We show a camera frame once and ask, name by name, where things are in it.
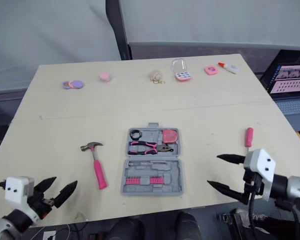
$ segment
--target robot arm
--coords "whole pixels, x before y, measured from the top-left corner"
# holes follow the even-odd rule
[[[231,190],[228,185],[207,181],[220,193],[247,205],[252,195],[261,195],[266,201],[275,199],[275,205],[283,210],[292,211],[293,206],[300,211],[300,177],[289,178],[275,174],[276,162],[264,149],[247,153],[246,157],[234,154],[217,156],[229,163],[243,164],[244,192]]]
[[[59,208],[75,191],[78,181],[65,186],[56,198],[45,199],[44,192],[57,177],[50,177],[34,186],[30,177],[8,177],[5,181],[5,200],[14,209],[0,218],[0,240],[19,240],[32,224],[42,220],[55,206]]]

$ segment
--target metal ring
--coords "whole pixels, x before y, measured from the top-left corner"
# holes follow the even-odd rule
[[[141,137],[142,137],[142,133],[141,133],[139,130],[137,130],[137,129],[132,130],[132,131],[130,132],[130,138],[131,138],[132,140],[134,140],[134,141],[138,141]]]

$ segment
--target pink screwdriver handle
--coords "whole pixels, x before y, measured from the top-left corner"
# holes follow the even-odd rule
[[[99,189],[105,189],[107,187],[107,183],[105,180],[104,172],[102,171],[101,163],[99,160],[93,161],[94,171],[96,178],[98,179]]]
[[[252,146],[252,139],[254,137],[254,129],[249,127],[245,133],[245,143],[244,146],[250,148]]]

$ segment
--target gray tool case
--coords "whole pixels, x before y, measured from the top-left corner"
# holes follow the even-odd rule
[[[163,130],[177,132],[177,141],[167,144],[173,151],[156,154],[134,155],[130,151],[150,151],[152,147],[131,145],[131,131],[138,130],[138,141],[163,145]],[[158,123],[149,123],[147,128],[131,128],[128,133],[126,153],[129,156],[123,166],[121,193],[125,196],[178,196],[184,192],[180,154],[180,135],[177,128],[159,128]]]

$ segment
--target glue bottle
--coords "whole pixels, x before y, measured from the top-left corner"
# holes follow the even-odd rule
[[[224,69],[228,70],[229,72],[231,72],[233,74],[237,74],[240,71],[240,69],[234,65],[226,64],[223,62],[218,62],[218,64],[219,64],[219,66],[223,67]]]

